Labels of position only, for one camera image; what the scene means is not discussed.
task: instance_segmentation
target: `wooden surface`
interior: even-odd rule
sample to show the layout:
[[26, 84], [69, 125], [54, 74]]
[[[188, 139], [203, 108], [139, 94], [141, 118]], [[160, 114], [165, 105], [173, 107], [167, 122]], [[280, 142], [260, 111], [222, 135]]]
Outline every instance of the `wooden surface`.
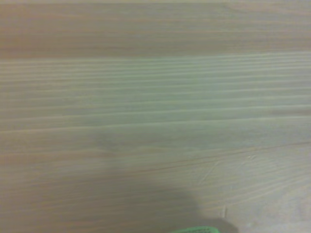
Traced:
[[311, 231], [307, 4], [2, 6], [1, 233]]

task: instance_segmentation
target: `scratch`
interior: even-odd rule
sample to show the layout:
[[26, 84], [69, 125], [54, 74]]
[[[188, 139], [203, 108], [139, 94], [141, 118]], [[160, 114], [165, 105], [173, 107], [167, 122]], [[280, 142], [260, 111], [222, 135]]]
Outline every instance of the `scratch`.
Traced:
[[224, 205], [223, 211], [222, 211], [222, 217], [227, 218], [227, 213], [228, 213], [228, 207]]
[[213, 167], [205, 174], [205, 176], [199, 181], [199, 185], [201, 185], [207, 177], [211, 174], [211, 172], [215, 169], [215, 167], [219, 164], [219, 162], [214, 163]]
[[256, 155], [253, 154], [253, 155], [248, 156], [247, 158], [248, 158], [248, 160], [252, 161], [256, 158]]

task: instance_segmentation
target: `wooden board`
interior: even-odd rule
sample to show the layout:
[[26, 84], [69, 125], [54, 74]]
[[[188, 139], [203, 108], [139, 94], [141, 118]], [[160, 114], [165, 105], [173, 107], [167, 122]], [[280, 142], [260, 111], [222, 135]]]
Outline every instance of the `wooden board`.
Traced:
[[0, 11], [2, 233], [311, 231], [307, 6]]

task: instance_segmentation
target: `green object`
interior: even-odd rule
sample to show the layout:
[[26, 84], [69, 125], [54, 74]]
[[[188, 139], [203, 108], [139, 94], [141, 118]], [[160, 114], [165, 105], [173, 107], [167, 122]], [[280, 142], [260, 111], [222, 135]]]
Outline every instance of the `green object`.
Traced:
[[170, 233], [220, 233], [217, 228], [202, 226], [202, 227], [189, 227], [180, 229]]

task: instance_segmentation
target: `wood grain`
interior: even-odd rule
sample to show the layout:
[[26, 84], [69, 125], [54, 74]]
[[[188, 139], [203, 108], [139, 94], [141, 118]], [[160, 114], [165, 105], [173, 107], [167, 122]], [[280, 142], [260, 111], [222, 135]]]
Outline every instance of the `wood grain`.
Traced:
[[0, 17], [1, 232], [311, 231], [307, 4]]

